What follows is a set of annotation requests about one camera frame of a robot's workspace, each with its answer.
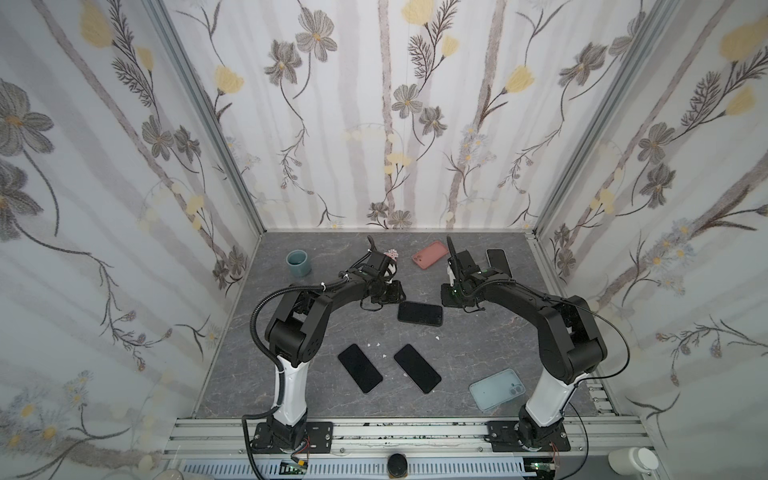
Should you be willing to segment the pink phone case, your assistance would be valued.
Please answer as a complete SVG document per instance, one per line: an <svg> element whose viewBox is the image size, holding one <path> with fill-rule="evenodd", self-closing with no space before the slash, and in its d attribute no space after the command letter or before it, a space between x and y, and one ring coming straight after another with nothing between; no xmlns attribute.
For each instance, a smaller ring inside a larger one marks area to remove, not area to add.
<svg viewBox="0 0 768 480"><path fill-rule="evenodd" d="M448 254L448 247L440 240L436 240L416 252L412 260L420 269L426 270Z"/></svg>

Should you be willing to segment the light blue phone case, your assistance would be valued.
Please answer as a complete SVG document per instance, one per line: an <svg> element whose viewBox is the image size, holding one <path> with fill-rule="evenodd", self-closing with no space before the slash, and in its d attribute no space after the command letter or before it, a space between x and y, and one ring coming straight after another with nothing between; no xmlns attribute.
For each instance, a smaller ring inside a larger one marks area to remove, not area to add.
<svg viewBox="0 0 768 480"><path fill-rule="evenodd" d="M509 278L512 277L512 272L506 253L503 249L491 248L486 250L486 259L489 265L489 269L495 274L503 274Z"/></svg>

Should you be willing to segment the black phone case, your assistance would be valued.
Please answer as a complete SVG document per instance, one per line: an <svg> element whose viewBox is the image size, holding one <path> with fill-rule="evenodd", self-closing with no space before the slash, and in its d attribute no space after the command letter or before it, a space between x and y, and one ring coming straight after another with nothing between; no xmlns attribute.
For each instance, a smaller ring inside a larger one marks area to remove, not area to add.
<svg viewBox="0 0 768 480"><path fill-rule="evenodd" d="M441 327L443 307L441 305L404 301L398 305L397 320L402 323Z"/></svg>

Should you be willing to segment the black smartphone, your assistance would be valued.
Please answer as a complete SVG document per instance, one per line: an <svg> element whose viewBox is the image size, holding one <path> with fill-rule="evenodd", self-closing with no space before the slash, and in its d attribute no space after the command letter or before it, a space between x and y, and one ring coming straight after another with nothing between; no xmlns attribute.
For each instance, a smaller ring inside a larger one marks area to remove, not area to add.
<svg viewBox="0 0 768 480"><path fill-rule="evenodd" d="M394 359L424 394L432 392L442 381L441 375L411 344L403 346L394 355Z"/></svg>
<svg viewBox="0 0 768 480"><path fill-rule="evenodd" d="M363 394L370 393L383 376L357 344L352 344L337 355L338 360Z"/></svg>

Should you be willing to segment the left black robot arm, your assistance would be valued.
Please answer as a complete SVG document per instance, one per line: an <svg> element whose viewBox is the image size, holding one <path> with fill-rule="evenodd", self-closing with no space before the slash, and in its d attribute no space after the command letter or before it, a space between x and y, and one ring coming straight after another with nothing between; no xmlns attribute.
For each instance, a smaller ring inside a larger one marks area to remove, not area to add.
<svg viewBox="0 0 768 480"><path fill-rule="evenodd" d="M371 236L367 240L367 252L336 280L278 289L260 300L251 313L251 339L275 367L270 409L241 417L246 455L257 479L265 474L256 463L257 432L249 428L250 422L264 421L270 447L293 454L309 446L307 378L331 314L366 299L381 307L405 300L402 285L395 279L396 257L379 250Z"/></svg>

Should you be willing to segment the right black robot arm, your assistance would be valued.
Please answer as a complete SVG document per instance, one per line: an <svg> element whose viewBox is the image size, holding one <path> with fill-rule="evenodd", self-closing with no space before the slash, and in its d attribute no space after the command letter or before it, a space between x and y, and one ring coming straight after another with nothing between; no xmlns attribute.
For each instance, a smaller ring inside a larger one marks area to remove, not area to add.
<svg viewBox="0 0 768 480"><path fill-rule="evenodd" d="M519 410L512 438L502 444L531 452L556 446L565 434L564 411L574 391L608 356L596 322L600 316L579 296L550 295L494 266L480 268L468 251L457 251L451 239L447 248L449 281L441 285L445 307L470 313L489 302L527 321L537 331L543 370Z"/></svg>

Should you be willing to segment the pale green phone case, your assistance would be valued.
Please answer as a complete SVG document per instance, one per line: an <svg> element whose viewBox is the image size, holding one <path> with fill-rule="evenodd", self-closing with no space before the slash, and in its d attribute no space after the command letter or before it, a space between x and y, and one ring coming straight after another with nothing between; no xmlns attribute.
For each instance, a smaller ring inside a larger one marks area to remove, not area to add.
<svg viewBox="0 0 768 480"><path fill-rule="evenodd" d="M490 412L523 396L526 388L517 373L508 368L472 383L469 392L479 410Z"/></svg>

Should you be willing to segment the teal ceramic cup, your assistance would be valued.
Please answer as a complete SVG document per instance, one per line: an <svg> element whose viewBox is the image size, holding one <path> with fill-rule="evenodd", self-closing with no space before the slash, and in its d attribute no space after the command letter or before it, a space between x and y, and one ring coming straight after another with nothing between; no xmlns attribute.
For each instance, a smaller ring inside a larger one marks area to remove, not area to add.
<svg viewBox="0 0 768 480"><path fill-rule="evenodd" d="M286 264L290 274L295 278L303 278L312 272L309 255L304 250L292 250L286 255Z"/></svg>

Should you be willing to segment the black round knob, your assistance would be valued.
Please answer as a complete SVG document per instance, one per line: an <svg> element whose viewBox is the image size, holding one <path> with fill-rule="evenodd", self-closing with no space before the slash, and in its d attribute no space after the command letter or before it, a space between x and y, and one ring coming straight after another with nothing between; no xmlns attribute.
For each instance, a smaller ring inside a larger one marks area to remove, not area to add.
<svg viewBox="0 0 768 480"><path fill-rule="evenodd" d="M386 470L389 479L402 479L408 476L409 464L405 455L395 453L387 458Z"/></svg>

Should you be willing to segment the white cylinder container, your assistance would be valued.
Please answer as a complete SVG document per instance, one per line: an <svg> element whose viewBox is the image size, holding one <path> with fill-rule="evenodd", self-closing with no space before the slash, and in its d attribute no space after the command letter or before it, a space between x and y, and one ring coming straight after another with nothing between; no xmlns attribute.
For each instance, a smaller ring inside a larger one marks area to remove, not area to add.
<svg viewBox="0 0 768 480"><path fill-rule="evenodd" d="M659 468L657 455L645 447L628 447L608 454L610 468L618 475L651 474Z"/></svg>

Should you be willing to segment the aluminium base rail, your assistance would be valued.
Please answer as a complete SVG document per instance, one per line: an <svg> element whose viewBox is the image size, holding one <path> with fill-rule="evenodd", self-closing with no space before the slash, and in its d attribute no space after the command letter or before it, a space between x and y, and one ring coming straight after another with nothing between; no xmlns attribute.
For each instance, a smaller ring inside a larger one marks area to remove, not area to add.
<svg viewBox="0 0 768 480"><path fill-rule="evenodd" d="M289 455L270 447L264 424L256 431L256 463L265 479L389 479L387 458L406 456L402 479L613 478L608 454L654 449L634 416L618 416L604 389L588 385L595 416L571 413L557 445L540 451L506 447L513 418L328 418L309 427L310 448ZM255 479L236 418L179 419L163 450L166 467L184 479Z"/></svg>

